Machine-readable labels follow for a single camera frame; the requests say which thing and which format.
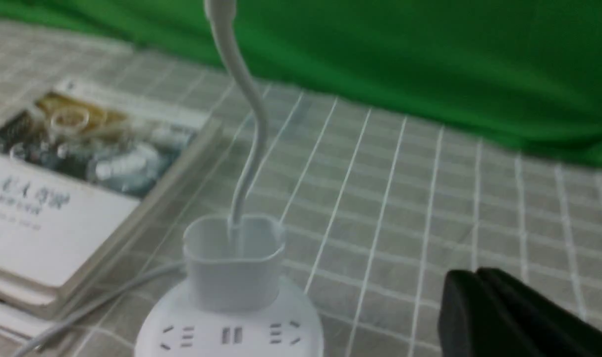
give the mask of power strip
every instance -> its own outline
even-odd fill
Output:
[[[158,302],[142,325],[136,357],[323,357],[319,315],[286,278],[274,303],[256,311],[201,311],[188,296],[185,281]]]

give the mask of book cover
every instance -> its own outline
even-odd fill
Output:
[[[4,120],[0,292],[29,291],[35,305],[56,298],[106,254],[209,117],[67,78]]]

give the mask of socket hole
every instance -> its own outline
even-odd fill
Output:
[[[233,344],[240,344],[244,339],[244,328],[235,327],[235,335],[233,336]]]
[[[230,343],[230,327],[224,327],[221,331],[221,344]]]

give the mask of grid pattern tablecloth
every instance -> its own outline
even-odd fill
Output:
[[[228,211],[249,150],[250,109],[223,72],[0,20],[0,116],[66,74],[212,110],[227,129],[215,160],[95,296],[179,259],[189,222]],[[329,357],[440,356],[439,299],[452,268],[502,267],[602,329],[602,172],[329,95],[260,88],[272,135],[247,209],[287,225],[285,271],[320,310]],[[147,313],[179,280],[151,282],[97,311],[74,328],[65,355],[131,355]],[[0,338],[0,357],[15,348]]]

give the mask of stack of books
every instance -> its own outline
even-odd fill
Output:
[[[209,113],[74,77],[0,118],[0,311],[69,312],[220,136]]]

